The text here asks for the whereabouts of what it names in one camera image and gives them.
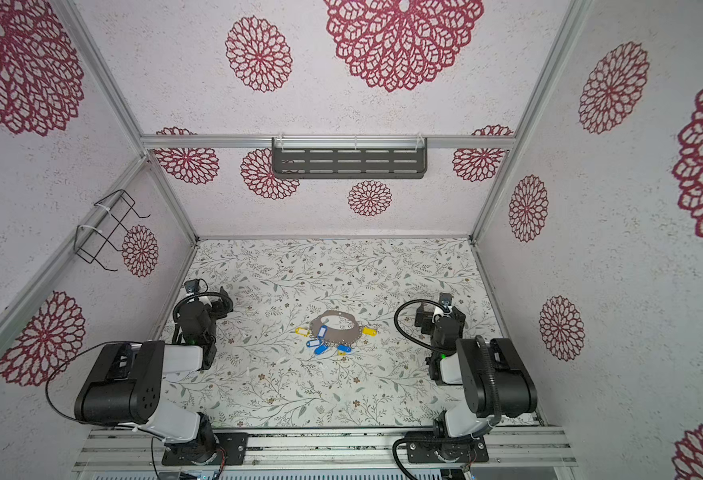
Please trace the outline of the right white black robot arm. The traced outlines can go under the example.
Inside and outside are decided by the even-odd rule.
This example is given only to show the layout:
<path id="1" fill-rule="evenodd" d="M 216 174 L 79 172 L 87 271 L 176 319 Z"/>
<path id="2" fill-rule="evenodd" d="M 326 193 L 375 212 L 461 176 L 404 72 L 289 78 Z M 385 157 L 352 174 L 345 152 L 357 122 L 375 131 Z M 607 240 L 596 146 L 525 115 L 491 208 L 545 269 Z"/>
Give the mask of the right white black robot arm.
<path id="1" fill-rule="evenodd" d="M 513 342 L 507 338 L 465 338 L 465 314 L 457 308 L 423 304 L 415 327 L 429 336 L 425 363 L 439 386 L 461 388 L 463 400 L 433 420 L 431 432 L 409 432 L 401 440 L 410 464 L 463 464 L 489 460 L 485 436 L 503 418 L 537 410 L 537 388 Z"/>

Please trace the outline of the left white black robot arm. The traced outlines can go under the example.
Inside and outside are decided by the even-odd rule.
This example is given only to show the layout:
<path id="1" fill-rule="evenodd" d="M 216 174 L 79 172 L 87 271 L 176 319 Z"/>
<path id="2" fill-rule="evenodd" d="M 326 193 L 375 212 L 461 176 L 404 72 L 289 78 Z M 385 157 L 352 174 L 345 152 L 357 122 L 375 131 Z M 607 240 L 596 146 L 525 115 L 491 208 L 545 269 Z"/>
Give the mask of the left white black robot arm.
<path id="1" fill-rule="evenodd" d="M 217 320 L 233 312 L 222 290 L 191 294 L 173 308 L 171 342 L 109 342 L 102 346 L 77 398 L 74 418 L 128 427 L 162 442 L 164 466 L 241 466 L 248 436 L 216 433 L 210 418 L 162 396 L 165 377 L 209 370 L 217 352 Z"/>

